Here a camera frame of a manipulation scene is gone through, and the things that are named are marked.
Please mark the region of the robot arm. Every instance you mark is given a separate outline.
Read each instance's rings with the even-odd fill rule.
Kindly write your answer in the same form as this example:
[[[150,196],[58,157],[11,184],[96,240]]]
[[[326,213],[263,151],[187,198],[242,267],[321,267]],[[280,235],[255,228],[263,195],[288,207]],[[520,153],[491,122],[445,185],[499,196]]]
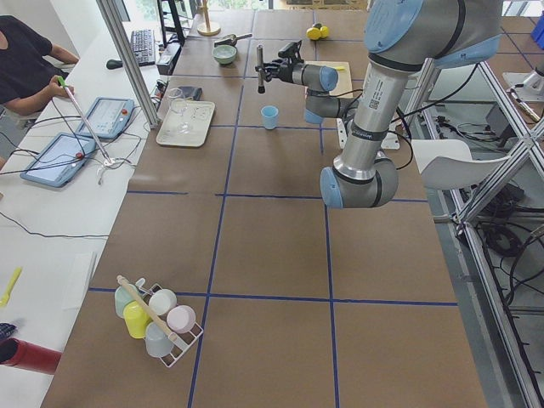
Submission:
[[[346,117],[342,153],[320,173],[323,202],[334,208],[380,207],[395,195],[399,178],[381,149],[410,74],[427,59],[438,68],[476,64],[492,57],[501,36],[499,1],[377,1],[365,25],[370,68],[362,95],[341,100],[330,92],[338,74],[300,57],[300,42],[277,59],[259,59],[258,91],[274,78],[306,88],[305,120]]]

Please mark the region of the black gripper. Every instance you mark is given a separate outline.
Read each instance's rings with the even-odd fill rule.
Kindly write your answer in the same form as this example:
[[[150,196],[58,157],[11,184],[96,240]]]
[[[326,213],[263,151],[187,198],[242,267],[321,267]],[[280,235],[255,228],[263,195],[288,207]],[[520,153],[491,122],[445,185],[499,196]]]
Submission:
[[[272,79],[280,79],[283,82],[302,83],[304,60],[300,49],[302,41],[289,42],[278,51],[278,58],[264,64],[264,77],[266,82]]]

